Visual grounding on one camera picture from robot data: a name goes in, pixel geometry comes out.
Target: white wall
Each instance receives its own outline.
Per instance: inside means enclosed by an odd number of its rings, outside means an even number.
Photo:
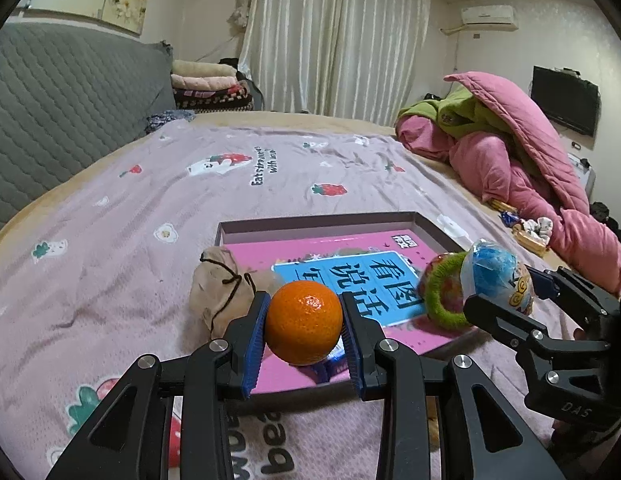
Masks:
[[[621,226],[621,41],[597,9],[559,0],[478,0],[451,5],[459,25],[459,7],[509,4],[519,30],[459,33],[459,72],[479,70],[506,77],[529,93],[533,66],[568,67],[599,86],[601,118],[595,138],[556,126],[569,152],[586,157],[597,179],[591,201],[604,202]],[[457,35],[448,39],[449,57]],[[571,140],[582,150],[571,148]]]
[[[440,29],[450,27],[453,19],[454,11],[449,4],[444,0],[431,0],[427,36],[415,60],[415,79],[407,105],[420,101],[427,92],[446,95],[450,83],[444,82],[443,77],[453,71],[453,65],[452,60],[446,58],[448,38]]]
[[[185,1],[179,57],[209,62],[239,57],[244,33],[230,22],[237,0]]]
[[[173,56],[180,57],[185,4],[186,0],[148,0],[140,40],[144,43],[166,40],[173,46]]]

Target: gray quilted headboard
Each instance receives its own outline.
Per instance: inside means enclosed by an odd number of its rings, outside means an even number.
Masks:
[[[172,56],[108,32],[52,23],[0,31],[0,229],[20,209],[175,108]]]

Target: pink folded blanket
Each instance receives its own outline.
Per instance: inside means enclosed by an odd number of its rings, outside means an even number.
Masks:
[[[495,134],[474,132],[456,141],[430,119],[411,116],[396,124],[399,140],[413,153],[450,162],[464,186],[484,202],[496,198],[516,207],[522,218],[553,220],[551,248],[586,279],[620,294],[621,245],[590,216],[586,193],[542,111],[514,83],[492,74],[444,79],[459,81],[508,124],[542,178],[527,174]]]
[[[171,74],[170,80],[173,88],[199,90],[203,92],[225,90],[238,84],[235,76],[183,77],[177,74]]]

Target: black drawstring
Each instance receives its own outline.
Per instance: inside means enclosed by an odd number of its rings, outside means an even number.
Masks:
[[[228,270],[231,276],[230,278],[226,278],[225,280],[222,280],[223,285],[228,285],[229,283],[235,282],[235,286],[233,287],[233,290],[230,292],[230,295],[228,296],[228,300],[226,300],[226,303],[224,303],[222,308],[220,308],[214,314],[214,316],[212,316],[212,319],[210,320],[210,334],[212,336],[212,331],[214,329],[213,324],[215,322],[215,318],[222,310],[224,310],[227,306],[229,306],[230,302],[235,297],[235,293],[238,291],[239,285],[241,285],[241,274],[238,274],[237,272],[232,270],[229,266],[227,266],[223,262],[218,262],[217,260],[211,260],[210,258],[204,258],[204,253],[202,253],[202,256],[200,256],[199,261],[201,263],[208,262],[210,264],[219,265],[220,267],[223,267],[224,269]],[[253,281],[253,277],[248,272],[245,272],[244,279],[250,285],[250,288],[253,289],[253,296],[255,296],[255,293],[257,292],[257,288],[255,287],[255,282]]]

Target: black flat screen television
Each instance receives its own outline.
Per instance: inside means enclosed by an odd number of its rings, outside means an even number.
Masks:
[[[599,117],[597,85],[574,75],[536,66],[531,99],[556,123],[593,137]]]

